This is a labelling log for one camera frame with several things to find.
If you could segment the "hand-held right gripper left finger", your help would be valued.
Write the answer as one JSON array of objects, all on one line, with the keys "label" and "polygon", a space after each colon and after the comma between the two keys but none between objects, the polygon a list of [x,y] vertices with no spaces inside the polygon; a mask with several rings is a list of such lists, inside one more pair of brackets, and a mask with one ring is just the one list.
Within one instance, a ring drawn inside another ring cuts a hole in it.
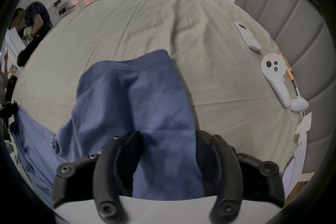
[{"label": "hand-held right gripper left finger", "polygon": [[125,224],[129,217],[120,196],[132,197],[133,176],[142,151],[140,131],[130,131],[113,137],[100,153],[60,164],[53,183],[53,208],[68,202],[94,200],[103,222]]}]

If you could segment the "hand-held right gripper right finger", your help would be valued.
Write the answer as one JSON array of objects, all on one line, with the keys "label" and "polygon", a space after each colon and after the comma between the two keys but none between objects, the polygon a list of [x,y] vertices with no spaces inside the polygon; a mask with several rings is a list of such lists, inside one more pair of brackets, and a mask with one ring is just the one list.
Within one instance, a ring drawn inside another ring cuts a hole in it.
[{"label": "hand-held right gripper right finger", "polygon": [[196,131],[196,160],[206,197],[216,196],[209,213],[214,224],[233,223],[242,202],[265,202],[283,208],[285,193],[279,166],[237,153],[221,136]]}]

